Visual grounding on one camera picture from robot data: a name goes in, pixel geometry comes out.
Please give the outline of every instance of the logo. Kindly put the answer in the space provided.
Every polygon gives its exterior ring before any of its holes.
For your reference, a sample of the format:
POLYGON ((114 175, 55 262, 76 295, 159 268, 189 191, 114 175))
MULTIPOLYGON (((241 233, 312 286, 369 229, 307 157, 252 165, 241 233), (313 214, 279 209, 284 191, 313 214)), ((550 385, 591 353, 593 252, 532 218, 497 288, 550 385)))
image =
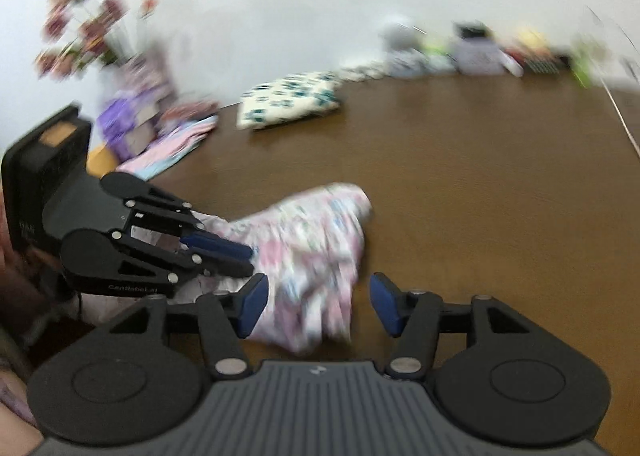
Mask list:
POLYGON ((119 290, 120 292, 142 292, 142 293, 156 293, 156 289, 150 289, 147 287, 132 287, 129 285, 109 285, 109 290, 119 290))
POLYGON ((319 375, 322 375, 323 373, 325 373, 327 371, 328 370, 324 366, 316 366, 315 368, 311 368, 309 370, 309 373, 312 373, 313 375, 319 376, 319 375))

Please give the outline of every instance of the pink floral cloth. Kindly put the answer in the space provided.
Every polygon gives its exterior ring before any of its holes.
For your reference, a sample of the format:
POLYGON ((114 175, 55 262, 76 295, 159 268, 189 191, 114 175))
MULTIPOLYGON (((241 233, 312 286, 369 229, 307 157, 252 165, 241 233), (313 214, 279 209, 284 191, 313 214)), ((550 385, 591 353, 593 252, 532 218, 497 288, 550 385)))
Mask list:
MULTIPOLYGON (((361 222, 370 212, 364 191, 336 183, 291 196, 238 221, 196 213, 206 230, 254 249, 255 272, 269 277, 269 300, 250 338, 292 352, 309 351, 322 337, 348 340, 351 289, 364 248, 361 222)), ((137 230, 157 243, 161 235, 137 230)), ((174 303, 190 303, 214 290, 235 292, 246 280, 199 276, 181 287, 174 303)), ((133 302, 83 295, 83 317, 103 322, 133 302)))
POLYGON ((121 163, 116 171, 131 173, 143 180, 153 178, 198 147, 217 122, 218 116, 212 115, 198 122, 183 123, 166 137, 151 143, 144 153, 121 163))

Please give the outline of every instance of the metal screw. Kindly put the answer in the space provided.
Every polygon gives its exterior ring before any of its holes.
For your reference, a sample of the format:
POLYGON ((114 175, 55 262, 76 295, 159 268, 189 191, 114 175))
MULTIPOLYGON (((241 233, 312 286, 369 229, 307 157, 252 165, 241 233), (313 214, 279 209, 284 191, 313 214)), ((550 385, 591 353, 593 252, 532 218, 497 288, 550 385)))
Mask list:
POLYGON ((239 375, 246 371, 246 362, 242 359, 222 359, 216 362, 216 371, 221 375, 239 375))
POLYGON ((398 357, 393 359, 389 366, 396 373, 416 373, 420 371, 422 364, 420 364, 420 360, 413 357, 398 357))

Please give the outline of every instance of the yellow object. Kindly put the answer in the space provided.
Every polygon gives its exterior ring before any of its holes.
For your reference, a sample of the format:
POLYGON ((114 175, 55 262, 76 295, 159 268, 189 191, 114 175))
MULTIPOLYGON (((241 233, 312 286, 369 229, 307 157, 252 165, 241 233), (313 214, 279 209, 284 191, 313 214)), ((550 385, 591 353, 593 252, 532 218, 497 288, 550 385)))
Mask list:
POLYGON ((107 173, 114 171, 118 165, 118 159, 111 153, 106 144, 94 147, 86 157, 87 173, 98 178, 102 178, 107 173))
POLYGON ((534 52, 546 52, 549 49, 545 36, 532 29, 522 29, 518 32, 518 41, 534 52))

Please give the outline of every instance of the pink folded cloth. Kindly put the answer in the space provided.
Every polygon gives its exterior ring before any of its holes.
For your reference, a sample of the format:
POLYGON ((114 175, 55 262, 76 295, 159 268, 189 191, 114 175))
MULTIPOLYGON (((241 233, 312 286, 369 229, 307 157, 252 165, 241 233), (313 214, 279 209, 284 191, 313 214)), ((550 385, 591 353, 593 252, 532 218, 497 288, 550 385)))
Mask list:
POLYGON ((213 115, 198 122, 184 123, 166 137, 153 142, 141 155, 121 163, 116 170, 144 180, 159 175, 195 149, 217 122, 218 116, 213 115))

